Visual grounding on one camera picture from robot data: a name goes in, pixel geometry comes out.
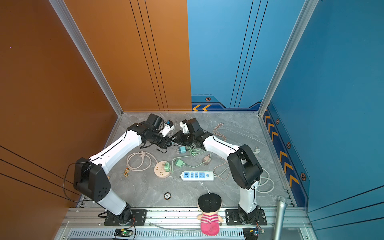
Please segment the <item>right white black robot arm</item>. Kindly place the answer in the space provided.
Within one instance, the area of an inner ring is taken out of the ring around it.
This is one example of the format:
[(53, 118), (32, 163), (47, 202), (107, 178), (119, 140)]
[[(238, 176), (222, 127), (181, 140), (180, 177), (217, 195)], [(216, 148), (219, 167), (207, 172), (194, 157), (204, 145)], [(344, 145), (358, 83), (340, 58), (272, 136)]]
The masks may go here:
[(263, 168), (248, 145), (235, 146), (203, 130), (197, 119), (181, 122), (171, 139), (180, 146), (197, 147), (227, 159), (232, 178), (240, 187), (238, 215), (245, 225), (265, 226), (264, 210), (257, 204), (257, 187)]

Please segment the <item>light green charger adapter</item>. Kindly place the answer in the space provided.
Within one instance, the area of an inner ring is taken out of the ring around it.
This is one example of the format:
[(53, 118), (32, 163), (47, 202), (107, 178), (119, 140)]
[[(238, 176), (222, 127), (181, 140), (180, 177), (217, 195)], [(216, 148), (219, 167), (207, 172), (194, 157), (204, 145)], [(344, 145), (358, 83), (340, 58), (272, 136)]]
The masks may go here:
[(165, 162), (164, 163), (164, 170), (165, 170), (165, 172), (171, 172), (172, 170), (171, 170), (171, 165), (170, 165), (170, 163), (168, 163), (168, 162)]

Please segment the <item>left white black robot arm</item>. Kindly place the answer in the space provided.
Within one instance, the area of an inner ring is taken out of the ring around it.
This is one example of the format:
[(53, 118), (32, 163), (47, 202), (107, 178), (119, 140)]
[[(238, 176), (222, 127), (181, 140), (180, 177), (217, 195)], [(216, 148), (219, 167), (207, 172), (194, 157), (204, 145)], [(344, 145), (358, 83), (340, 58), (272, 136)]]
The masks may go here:
[(155, 144), (161, 149), (172, 145), (167, 134), (173, 130), (172, 121), (150, 114), (146, 121), (127, 127), (125, 133), (98, 154), (75, 163), (74, 188), (107, 210), (107, 215), (119, 225), (127, 225), (131, 206), (122, 200), (111, 187), (107, 174), (126, 154), (141, 144)]

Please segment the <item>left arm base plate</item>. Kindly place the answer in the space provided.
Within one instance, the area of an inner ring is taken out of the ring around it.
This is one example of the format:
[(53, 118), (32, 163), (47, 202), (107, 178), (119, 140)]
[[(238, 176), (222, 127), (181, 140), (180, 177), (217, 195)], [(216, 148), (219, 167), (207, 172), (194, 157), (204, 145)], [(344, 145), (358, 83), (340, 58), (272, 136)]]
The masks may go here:
[(130, 209), (120, 216), (108, 212), (104, 221), (105, 226), (143, 226), (147, 217), (147, 210), (144, 209)]

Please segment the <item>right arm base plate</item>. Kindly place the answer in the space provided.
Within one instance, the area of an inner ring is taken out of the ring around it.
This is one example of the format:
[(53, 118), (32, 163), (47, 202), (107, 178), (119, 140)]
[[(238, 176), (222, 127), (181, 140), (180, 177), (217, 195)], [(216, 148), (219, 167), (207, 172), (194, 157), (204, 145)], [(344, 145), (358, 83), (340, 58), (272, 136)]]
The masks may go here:
[(265, 211), (260, 208), (254, 209), (251, 213), (246, 213), (242, 209), (226, 210), (226, 223), (228, 226), (252, 225), (266, 226), (268, 224)]

